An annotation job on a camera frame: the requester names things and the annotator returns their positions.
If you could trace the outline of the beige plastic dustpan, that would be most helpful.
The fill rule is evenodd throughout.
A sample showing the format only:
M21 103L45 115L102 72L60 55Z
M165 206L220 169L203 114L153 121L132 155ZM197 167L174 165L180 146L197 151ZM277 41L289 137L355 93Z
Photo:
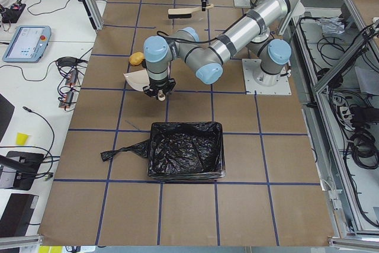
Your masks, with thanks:
M161 90L152 89L149 84L147 70L128 72L124 74L126 82L136 91L144 92L149 97L155 97L159 101L165 101L166 95Z

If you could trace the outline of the beige hand brush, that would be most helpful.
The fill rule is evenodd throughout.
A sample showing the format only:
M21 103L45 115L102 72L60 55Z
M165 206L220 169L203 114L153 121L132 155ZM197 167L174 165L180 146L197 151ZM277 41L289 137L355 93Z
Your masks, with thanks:
M214 4L207 4L205 7L192 7L192 8L171 8L168 9L169 19L191 18L193 13L199 11L206 11L212 9Z

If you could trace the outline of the black bag lined bin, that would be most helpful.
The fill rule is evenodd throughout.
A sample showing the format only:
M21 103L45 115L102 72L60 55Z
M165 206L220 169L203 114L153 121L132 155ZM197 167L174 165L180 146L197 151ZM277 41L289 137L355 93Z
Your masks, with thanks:
M155 122L147 140L100 154L103 161L131 151L147 159L147 175L160 181L215 180L226 175L223 126L208 122Z

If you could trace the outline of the brown potato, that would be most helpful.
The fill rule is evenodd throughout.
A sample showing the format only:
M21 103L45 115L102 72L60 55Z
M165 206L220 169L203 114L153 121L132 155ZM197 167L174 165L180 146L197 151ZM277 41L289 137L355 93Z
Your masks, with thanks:
M142 52L133 53L129 57L129 64L131 64L132 66L143 65L145 62L145 57Z

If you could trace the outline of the near teach pendant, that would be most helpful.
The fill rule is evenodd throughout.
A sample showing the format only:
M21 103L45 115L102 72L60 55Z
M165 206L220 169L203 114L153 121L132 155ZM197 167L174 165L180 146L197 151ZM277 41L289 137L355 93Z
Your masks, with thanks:
M49 44L51 34L50 26L19 26L2 60L6 63L37 63Z

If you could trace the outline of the yellow paper cup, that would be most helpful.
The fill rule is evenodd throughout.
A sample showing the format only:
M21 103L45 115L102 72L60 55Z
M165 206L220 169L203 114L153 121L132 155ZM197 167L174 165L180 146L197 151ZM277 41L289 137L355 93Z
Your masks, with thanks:
M18 132L16 135L15 144L17 146L24 146L28 142L29 137L30 137L29 134Z

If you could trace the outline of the black box on desk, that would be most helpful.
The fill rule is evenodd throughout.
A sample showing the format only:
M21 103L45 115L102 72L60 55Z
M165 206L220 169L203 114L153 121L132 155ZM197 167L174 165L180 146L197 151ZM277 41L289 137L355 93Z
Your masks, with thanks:
M1 155L1 189L31 189L44 160L42 153L9 151Z

